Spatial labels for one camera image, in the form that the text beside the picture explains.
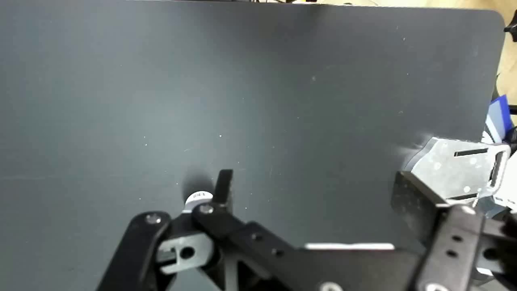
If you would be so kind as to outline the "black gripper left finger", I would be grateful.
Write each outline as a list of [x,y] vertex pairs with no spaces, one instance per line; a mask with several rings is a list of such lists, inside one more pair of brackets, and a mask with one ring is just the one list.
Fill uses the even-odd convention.
[[222,169],[214,198],[167,211],[136,214],[98,291],[170,291],[188,269],[201,269],[225,291],[298,291],[295,248],[259,222],[232,213],[232,169]]

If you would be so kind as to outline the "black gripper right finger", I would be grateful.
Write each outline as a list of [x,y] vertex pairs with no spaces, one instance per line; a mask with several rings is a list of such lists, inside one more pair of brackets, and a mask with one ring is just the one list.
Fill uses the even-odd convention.
[[516,216],[484,203],[510,155],[506,143],[432,137],[397,172],[392,205],[427,247],[416,291],[469,291],[482,271],[516,291]]

